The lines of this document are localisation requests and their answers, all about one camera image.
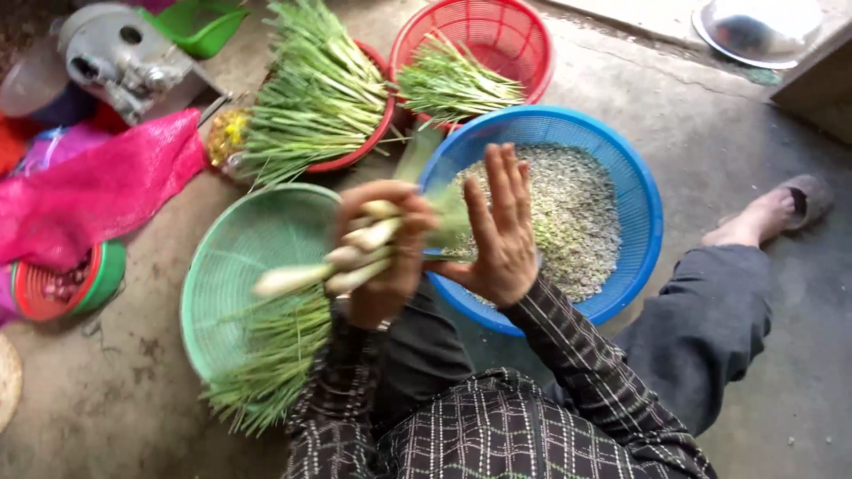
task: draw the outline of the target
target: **dark pants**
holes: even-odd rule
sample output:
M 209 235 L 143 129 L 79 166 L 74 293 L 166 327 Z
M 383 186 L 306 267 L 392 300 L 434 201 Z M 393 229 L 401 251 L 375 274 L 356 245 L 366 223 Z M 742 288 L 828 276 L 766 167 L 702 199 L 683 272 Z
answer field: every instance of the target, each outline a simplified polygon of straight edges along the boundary
M 372 415 L 381 434 L 432 395 L 473 373 L 455 326 L 438 314 L 425 282 L 391 327 Z M 627 363 L 690 432 L 709 428 L 724 387 L 742 379 L 769 334 L 769 258 L 750 246 L 688 252 L 659 296 L 614 342 Z M 562 403 L 556 383 L 546 388 Z

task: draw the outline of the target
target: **hand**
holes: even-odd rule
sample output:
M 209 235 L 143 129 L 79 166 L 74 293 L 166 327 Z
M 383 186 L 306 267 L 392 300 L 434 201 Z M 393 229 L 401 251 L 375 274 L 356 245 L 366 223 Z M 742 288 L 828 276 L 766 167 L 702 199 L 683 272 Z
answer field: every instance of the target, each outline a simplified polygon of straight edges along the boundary
M 348 232 L 349 221 L 360 216 L 360 207 L 374 199 L 386 199 L 405 212 L 397 232 L 394 263 L 381 274 L 352 291 L 349 323 L 365 329 L 377 328 L 390 320 L 405 305 L 420 283 L 423 236 L 438 226 L 426 200 L 417 194 L 417 186 L 406 182 L 381 180 L 349 189 L 341 195 L 337 215 L 337 244 Z
M 538 275 L 530 213 L 529 164 L 518 164 L 515 145 L 485 150 L 492 208 L 474 178 L 464 183 L 470 226 L 479 255 L 473 264 L 426 263 L 425 268 L 457 282 L 499 308 L 519 302 Z

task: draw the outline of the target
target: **blue plastic basket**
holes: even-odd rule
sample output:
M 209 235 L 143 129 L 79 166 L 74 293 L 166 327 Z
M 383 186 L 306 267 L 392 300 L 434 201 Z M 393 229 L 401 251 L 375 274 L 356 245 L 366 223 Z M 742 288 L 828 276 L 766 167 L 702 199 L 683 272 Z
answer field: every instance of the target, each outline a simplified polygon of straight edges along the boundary
M 488 113 L 452 133 L 429 159 L 420 184 L 426 191 L 446 184 L 480 160 L 488 143 L 507 141 L 516 145 L 556 142 L 586 148 L 612 177 L 621 226 L 617 269 L 601 292 L 575 304 L 592 324 L 602 324 L 636 297 L 659 256 L 663 205 L 651 171 L 627 140 L 602 122 L 567 108 L 528 105 Z M 437 274 L 429 274 L 429 278 L 464 315 L 494 331 L 523 336 L 505 316 L 477 301 L 459 284 Z

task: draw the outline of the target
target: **shirt sleeve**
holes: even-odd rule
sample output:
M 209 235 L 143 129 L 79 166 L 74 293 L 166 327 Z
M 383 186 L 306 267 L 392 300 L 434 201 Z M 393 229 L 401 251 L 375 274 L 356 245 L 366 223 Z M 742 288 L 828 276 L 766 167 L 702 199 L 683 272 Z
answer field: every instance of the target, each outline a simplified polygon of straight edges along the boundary
M 333 321 L 286 423 L 285 478 L 375 476 L 368 414 L 387 333 L 351 326 L 337 313 Z
M 624 352 L 545 277 L 540 274 L 519 303 L 501 312 L 524 331 L 580 417 L 624 447 L 641 469 L 715 476 L 695 439 L 625 364 Z

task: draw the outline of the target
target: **woman's right hand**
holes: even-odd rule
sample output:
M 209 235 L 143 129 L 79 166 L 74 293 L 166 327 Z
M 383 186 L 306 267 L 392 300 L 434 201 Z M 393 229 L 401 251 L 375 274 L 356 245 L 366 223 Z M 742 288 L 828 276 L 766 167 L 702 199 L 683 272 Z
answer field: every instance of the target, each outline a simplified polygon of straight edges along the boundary
M 474 178 L 464 183 L 470 226 L 479 255 L 472 264 L 431 262 L 424 268 L 507 308 L 518 303 L 538 276 L 530 212 L 529 164 L 518 163 L 515 145 L 485 150 L 492 208 Z

